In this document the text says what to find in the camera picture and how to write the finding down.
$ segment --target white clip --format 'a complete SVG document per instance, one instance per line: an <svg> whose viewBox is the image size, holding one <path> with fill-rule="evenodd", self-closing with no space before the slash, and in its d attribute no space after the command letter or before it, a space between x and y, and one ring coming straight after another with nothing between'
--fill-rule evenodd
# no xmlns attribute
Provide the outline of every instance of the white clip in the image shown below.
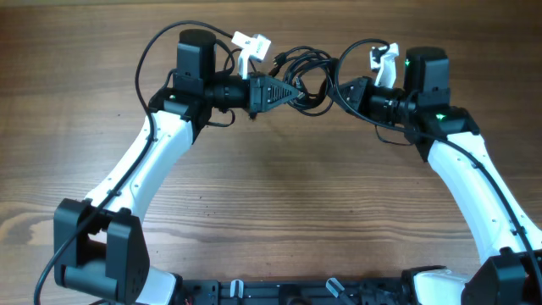
<svg viewBox="0 0 542 305"><path fill-rule="evenodd" d="M243 80L248 79L248 60L255 59L258 62L262 62L265 58L265 54L271 46L271 41L264 35L257 34L254 37L249 37L241 32L236 32L231 39L235 45L242 49L239 54L237 64L239 65L239 75Z"/></svg>
<svg viewBox="0 0 542 305"><path fill-rule="evenodd" d="M384 51L386 47L379 47L380 51ZM371 70L378 71L374 84L376 86L382 86L387 88L393 88L397 73L395 71L395 58L399 56L399 45L396 43L390 44L388 52L384 53L380 57L380 63L377 63L376 58L373 56L373 52L369 53L371 58Z"/></svg>

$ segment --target black cable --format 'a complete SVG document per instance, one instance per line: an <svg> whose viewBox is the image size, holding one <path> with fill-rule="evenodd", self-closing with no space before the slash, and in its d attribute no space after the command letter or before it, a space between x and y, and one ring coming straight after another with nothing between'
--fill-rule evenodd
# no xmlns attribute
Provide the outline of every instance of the black cable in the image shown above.
<svg viewBox="0 0 542 305"><path fill-rule="evenodd" d="M235 49L231 50L231 53L233 54L233 53L235 53L235 52L240 52L240 51L242 51L242 49L241 49L240 47L238 47L238 48L235 48ZM234 58L232 57L232 58L231 58L231 62L232 62L231 64L232 64L232 67L235 66L235 62L234 62L234 61L235 61L235 60L234 60ZM230 62L230 57L227 57L226 62L224 63L223 69L226 69L226 67L228 66L228 63L229 63L229 62ZM254 63L252 62L252 59L248 59L248 62L249 62L249 63L251 64L251 66L252 66L252 71L257 72L256 66L255 66Z"/></svg>
<svg viewBox="0 0 542 305"><path fill-rule="evenodd" d="M304 53L298 56L290 56L293 52L306 50ZM275 77L280 69L288 64L283 76L283 82L291 86L296 87L302 94L288 104L301 114L316 117L327 113L333 106L333 100L331 100L328 106L318 113L308 113L307 110L314 109L322 104L327 97L327 94L331 88L333 88L333 79L331 77L331 70L334 65L334 58L325 51L315 49L309 46L294 47L289 51L279 54L275 57L274 63L276 65L269 74ZM302 77L307 72L321 69L325 74L325 79L318 90L318 93L310 93L303 83Z"/></svg>
<svg viewBox="0 0 542 305"><path fill-rule="evenodd" d="M474 168L479 169L482 172L485 179L487 179L487 181L491 184L491 186L493 187L493 189L497 193L497 196L501 200L502 205L504 206L506 212L508 213L508 216L510 216L510 221L514 225L514 228L516 229L516 233L519 235L519 237L520 237L520 239L521 239L521 241L523 243L523 246L525 247L525 252L528 254L529 260L531 261L531 264L532 264L532 267L533 267L533 270L534 270L534 276L535 276L536 281L538 282L538 286L539 286L540 299L542 300L542 273L540 272L540 267L538 265L537 258L534 256L533 248L531 247L531 244L529 243L529 241L527 239L524 228L519 224L519 221L517 220L517 216L514 214L514 211L512 210L512 207L510 206L510 203L506 199L504 193L502 192L501 188L499 187L499 185L497 184L497 182L495 181L493 176L484 167L484 165L481 162L479 162L470 152L468 152L464 148L460 147L456 143L454 143L452 141L448 141L446 138L441 138L441 137L434 136L434 135L431 135L431 134L428 134L428 133L425 133L425 132L421 132L421 131L418 131L418 130L409 130L409 129L406 129L406 128L401 128L401 127L397 127L397 126L392 126L392 125L379 123L379 122L377 122L375 120L372 120L372 119L364 116L363 114L358 113L342 97L342 95L339 92L340 66L345 61L346 55L348 55L349 52L351 52L354 48L359 47L359 46L361 46L363 44L367 44L367 43L379 43L379 44L383 44L383 45L387 46L388 48L390 47L390 44L388 42L385 42L385 41L380 40L380 39L373 39L373 38L364 39L364 40L361 40L359 42L355 42L351 46L349 46L342 53L342 55L340 55L339 62L337 63L337 65L335 67L335 77L334 77L335 86L334 86L334 88L335 88L335 92L337 94L337 97L351 111L351 113L354 116L358 117L359 119L367 121L368 123L373 124L375 126L387 128L389 130L395 130L395 131L399 131L399 132L402 132L402 133L405 133L405 134L421 136L421 137L424 137L424 138L427 138L427 139L433 140L433 141L440 141L440 142L442 142L442 143L456 149L458 152L462 153L465 157L467 157L471 162L473 162Z"/></svg>
<svg viewBox="0 0 542 305"><path fill-rule="evenodd" d="M126 173L120 178L119 182L115 185L115 187L108 193L108 195L103 199L100 204L96 206L96 208L91 212L90 215L88 215L80 225L77 226L77 229L75 230L74 234L72 234L63 244L60 246L60 248L53 254L47 265L45 266L45 269L41 273L41 276L39 280L36 283L36 289L34 290L34 304L40 305L40 295L41 295L41 289L43 288L43 284L45 283L45 279L51 272L51 269L53 269L54 264L58 261L60 256L66 251L69 244L83 231L88 227L88 225L98 216L98 214L103 210L103 208L108 204L108 202L119 192L119 190L122 188L124 183L130 178L131 174L134 172L134 170L137 168L141 160L145 157L147 154L147 151L152 145L153 139L154 139L154 120L152 119L151 112L149 111L149 108L143 99L143 96L141 95L141 89L139 86L139 75L141 73L141 66L143 65L143 61L145 60L145 57L147 56L147 53L149 52L149 49L151 48L152 44L166 31L179 26L179 25L200 25L203 27L206 27L208 29L211 29L213 31L218 32L219 34L222 34L228 38L233 38L233 36L223 30L220 30L219 28L216 28L212 25L208 25L206 23L200 22L200 21L193 21L193 20L187 20L187 21L178 21L171 25L168 25L161 29L147 44L145 47L145 50L143 51L143 54L141 55L141 58L139 59L139 63L137 64L137 68L135 69L135 92L137 93L137 97L139 98L139 101L141 103L141 106L143 107L143 110L145 111L145 115L148 118L149 121L149 136L147 137L147 143L141 150L139 156L137 156L137 159L134 161L134 163L130 166L130 168L126 171Z"/></svg>
<svg viewBox="0 0 542 305"><path fill-rule="evenodd" d="M226 53L228 53L228 57L226 58L226 63L224 63L224 68L222 69L222 71L215 73L215 77L220 78L220 77L230 76L231 73L235 69L234 54L233 52L230 51L230 48L220 39L217 39L217 44L223 50L225 50ZM226 69L226 66L228 65L227 63L230 61L230 59L231 59L231 67L229 69Z"/></svg>
<svg viewBox="0 0 542 305"><path fill-rule="evenodd" d="M385 143L385 144L392 144L392 145L397 145L397 146L412 146L413 144L412 143L398 143L398 142L394 142L394 141L388 141L386 139L384 139L380 134L379 134L379 128L377 127L377 125L374 126L374 131L376 132L376 136L378 137L378 139Z"/></svg>

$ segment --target wood grain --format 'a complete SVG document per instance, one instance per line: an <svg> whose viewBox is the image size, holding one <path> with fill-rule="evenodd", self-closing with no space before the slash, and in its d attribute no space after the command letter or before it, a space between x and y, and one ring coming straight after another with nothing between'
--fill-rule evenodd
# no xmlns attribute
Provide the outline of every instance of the wood grain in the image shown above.
<svg viewBox="0 0 542 305"><path fill-rule="evenodd" d="M496 167L542 224L539 9L504 0L0 9L0 303L30 303L52 255L54 209L65 197L81 199L135 138L143 121L137 60L156 31L179 19L263 33L274 43L268 58L301 44L339 56L371 36L399 42L402 52L445 48L452 102L469 109ZM145 62L146 98L174 65L177 34L160 39ZM362 49L341 79L369 73ZM320 77L308 75L309 86ZM144 230L152 263L187 279L359 279L428 264L470 274L479 266L453 198L416 150L380 143L371 125L337 107L316 119L287 107L255 122L239 112L232 127L205 129L163 183ZM93 301L52 279L42 299Z"/></svg>

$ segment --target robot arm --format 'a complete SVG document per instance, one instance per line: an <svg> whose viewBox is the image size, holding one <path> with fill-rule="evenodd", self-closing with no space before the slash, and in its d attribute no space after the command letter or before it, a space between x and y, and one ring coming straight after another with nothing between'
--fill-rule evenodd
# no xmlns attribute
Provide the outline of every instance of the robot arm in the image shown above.
<svg viewBox="0 0 542 305"><path fill-rule="evenodd" d="M264 36L235 34L234 43L245 46L240 56L240 75L236 76L214 72L217 43L216 37L206 30L183 30L180 33L173 88L162 88L149 102L156 126L154 141L138 167L85 234L78 237L55 263L58 285L119 303L157 305L193 302L199 305L250 305L253 302L293 305L304 302L308 305L311 300L320 304L342 302L346 305L360 302L481 304L497 300L506 303L505 299L514 303L525 299L525 291L531 291L531 294L535 291L538 296L535 288L523 290L526 281L533 281L534 272L529 267L527 249L515 230L516 226L511 225L510 215L494 187L454 148L412 134L406 135L407 140L416 145L422 159L429 161L451 190L473 233L483 267L472 279L453 274L442 266L431 266L405 270L397 279L369 279L361 283L340 283L332 278L326 283L245 285L240 280L230 284L213 280L187 281L176 274L151 267L141 223L150 201L176 160L190 149L202 128L209 124L211 109L243 108L254 118L258 113L292 103L302 96L298 89L274 77L247 74L248 59L262 59L266 52L263 49L268 48ZM532 247L540 249L542 233L521 210L496 172L479 128L465 109L449 105L448 60L444 51L436 48L407 51L408 64L402 90L392 87L395 81L394 58L399 52L396 44L392 46L372 51L372 67L379 71L377 81L368 77L355 79L337 85L338 90L329 91L329 97L349 113L354 110L379 123L402 124L412 130L447 138L470 152L490 172L514 214L519 215L530 245L537 245ZM132 146L83 202L69 199L61 202L54 216L55 250L134 163L147 143L148 129L146 118ZM100 230L107 232L107 244L88 237Z"/></svg>

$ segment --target wooden table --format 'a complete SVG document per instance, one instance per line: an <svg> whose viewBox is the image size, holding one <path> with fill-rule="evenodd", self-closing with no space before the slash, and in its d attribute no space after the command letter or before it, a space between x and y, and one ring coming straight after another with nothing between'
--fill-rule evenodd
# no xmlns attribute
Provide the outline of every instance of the wooden table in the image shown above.
<svg viewBox="0 0 542 305"><path fill-rule="evenodd" d="M443 47L452 103L471 112L496 167L541 224L540 9L536 0L1 9L0 303L30 303L53 254L55 208L65 197L82 199L135 138L143 122L133 85L137 60L155 32L180 19L262 33L273 41L268 59L298 45L338 57L367 37L398 42L402 54ZM175 64L178 32L160 39L145 62L146 98ZM398 70L400 86L401 64ZM371 75L368 48L347 59L341 79L360 75ZM321 77L308 75L309 86ZM155 196L144 224L153 265L218 280L478 268L459 209L415 148L379 142L371 125L336 106L319 118L286 106L255 122L237 114L228 129L206 128ZM51 276L42 293L46 304L93 300L56 287Z"/></svg>

